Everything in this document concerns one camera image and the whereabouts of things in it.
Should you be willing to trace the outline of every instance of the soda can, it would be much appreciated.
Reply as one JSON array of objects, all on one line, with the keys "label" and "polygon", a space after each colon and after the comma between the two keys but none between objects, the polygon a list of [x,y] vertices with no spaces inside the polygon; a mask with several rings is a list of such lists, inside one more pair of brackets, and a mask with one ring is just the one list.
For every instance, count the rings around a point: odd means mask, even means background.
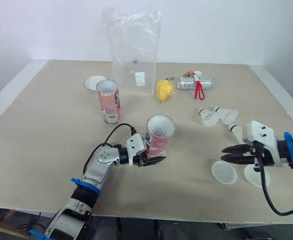
[{"label": "soda can", "polygon": [[104,121],[116,124],[121,120],[119,89],[116,81],[102,80],[96,84]]},{"label": "soda can", "polygon": [[[203,90],[208,90],[212,88],[214,79],[211,76],[201,76],[199,77]],[[196,89],[196,79],[193,76],[181,76],[177,82],[177,88],[179,90],[195,90]]]},{"label": "soda can", "polygon": [[147,145],[147,157],[166,157],[166,149],[171,142],[175,130],[175,124],[171,118],[165,115],[155,115],[148,119],[145,140]]}]

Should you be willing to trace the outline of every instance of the yellow object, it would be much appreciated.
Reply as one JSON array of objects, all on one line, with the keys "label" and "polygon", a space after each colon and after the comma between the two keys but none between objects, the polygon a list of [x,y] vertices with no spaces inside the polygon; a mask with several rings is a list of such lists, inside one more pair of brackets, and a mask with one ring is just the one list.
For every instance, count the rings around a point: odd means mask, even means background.
[{"label": "yellow object", "polygon": [[160,102],[168,99],[175,90],[174,84],[169,80],[160,80],[156,85],[157,99]]}]

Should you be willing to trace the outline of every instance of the tabletop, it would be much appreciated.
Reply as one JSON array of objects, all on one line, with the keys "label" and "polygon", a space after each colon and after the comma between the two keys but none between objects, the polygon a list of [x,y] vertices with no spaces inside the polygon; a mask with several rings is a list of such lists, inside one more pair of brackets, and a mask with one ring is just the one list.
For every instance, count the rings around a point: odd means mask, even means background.
[{"label": "tabletop", "polygon": [[[0,111],[0,208],[56,212],[66,203],[81,178],[92,149],[103,142],[114,125],[103,121],[96,92],[84,81],[92,75],[112,79],[110,62],[57,61],[43,64],[25,88],[13,91],[14,101]],[[156,79],[181,76],[201,70],[214,78],[214,86],[203,101],[193,91],[179,90],[163,105],[154,96],[120,91],[122,123],[130,123],[141,134],[147,120],[156,114],[173,119],[175,133],[162,162],[147,167],[121,165],[110,172],[93,214],[224,223],[293,223],[293,215],[278,216],[268,206],[261,188],[244,177],[244,167],[235,184],[217,182],[212,164],[221,150],[237,144],[221,122],[206,128],[199,108],[238,109],[235,124],[244,127],[256,120],[293,135],[288,106],[272,94],[268,83],[247,65],[158,63]],[[13,94],[7,87],[4,92]],[[124,144],[130,131],[119,128],[110,139]],[[293,170],[268,167],[268,187],[278,209],[293,208]]]}]

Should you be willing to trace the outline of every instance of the red string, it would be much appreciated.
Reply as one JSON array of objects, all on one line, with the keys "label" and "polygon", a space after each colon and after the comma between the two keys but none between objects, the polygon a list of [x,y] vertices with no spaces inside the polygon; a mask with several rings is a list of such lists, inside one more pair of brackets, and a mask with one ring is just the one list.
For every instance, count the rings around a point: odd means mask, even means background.
[{"label": "red string", "polygon": [[203,100],[206,97],[200,81],[196,81],[194,99],[197,99],[197,95],[200,100]]}]

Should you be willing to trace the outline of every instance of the white feathers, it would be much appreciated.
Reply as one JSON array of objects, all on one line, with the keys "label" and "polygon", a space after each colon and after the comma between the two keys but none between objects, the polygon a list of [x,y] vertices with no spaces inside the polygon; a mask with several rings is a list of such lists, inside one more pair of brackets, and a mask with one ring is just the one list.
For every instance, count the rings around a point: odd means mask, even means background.
[{"label": "white feathers", "polygon": [[238,144],[246,144],[242,138],[243,138],[243,129],[240,126],[237,126],[235,124],[230,124],[228,126],[228,129],[234,134],[234,136],[236,137],[236,140],[238,142]]},{"label": "white feathers", "polygon": [[239,111],[236,109],[226,109],[216,106],[214,111],[217,112],[224,124],[231,124],[238,117]]},{"label": "white feathers", "polygon": [[205,127],[212,127],[220,120],[220,115],[215,111],[209,111],[205,108],[200,108],[198,112],[202,118],[203,125]]},{"label": "white feathers", "polygon": [[155,115],[148,120],[147,128],[154,136],[168,138],[173,134],[175,124],[168,116]]}]

